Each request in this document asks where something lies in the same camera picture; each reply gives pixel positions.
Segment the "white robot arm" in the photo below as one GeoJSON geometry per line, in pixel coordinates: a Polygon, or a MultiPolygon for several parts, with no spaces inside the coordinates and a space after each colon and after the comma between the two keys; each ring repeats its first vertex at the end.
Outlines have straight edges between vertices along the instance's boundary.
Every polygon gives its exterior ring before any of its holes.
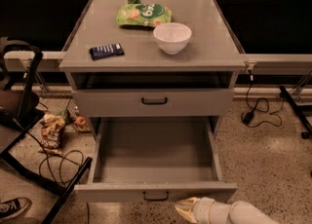
{"type": "Polygon", "coordinates": [[[192,224],[279,224],[244,201],[223,204],[211,198],[189,198],[175,203],[175,210],[192,224]]]}

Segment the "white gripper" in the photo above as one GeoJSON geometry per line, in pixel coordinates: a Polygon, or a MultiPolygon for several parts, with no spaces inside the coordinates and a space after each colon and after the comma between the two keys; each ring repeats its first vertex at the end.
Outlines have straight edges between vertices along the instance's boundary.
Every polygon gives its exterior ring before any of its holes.
{"type": "Polygon", "coordinates": [[[211,224],[210,212],[214,202],[210,198],[188,198],[177,201],[175,210],[190,223],[211,224]]]}

